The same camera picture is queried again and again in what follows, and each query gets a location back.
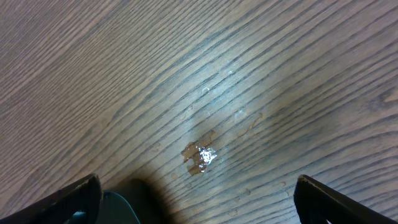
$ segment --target wooden surface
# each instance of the wooden surface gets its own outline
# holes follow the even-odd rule
[[[299,174],[398,220],[398,1],[0,5],[0,217],[96,172],[176,223],[298,223]]]

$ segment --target brown wood floor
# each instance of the brown wood floor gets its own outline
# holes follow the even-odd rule
[[[0,43],[0,217],[95,172],[176,223],[298,223],[299,174],[398,220],[396,0],[4,0]]]

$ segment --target wood grain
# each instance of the wood grain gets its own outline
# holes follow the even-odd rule
[[[398,220],[397,1],[0,5],[0,217],[96,172],[176,223],[298,223],[299,174]]]

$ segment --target wooden table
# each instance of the wooden table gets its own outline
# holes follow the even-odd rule
[[[0,217],[95,172],[176,223],[298,223],[299,174],[398,219],[398,1],[0,5]]]

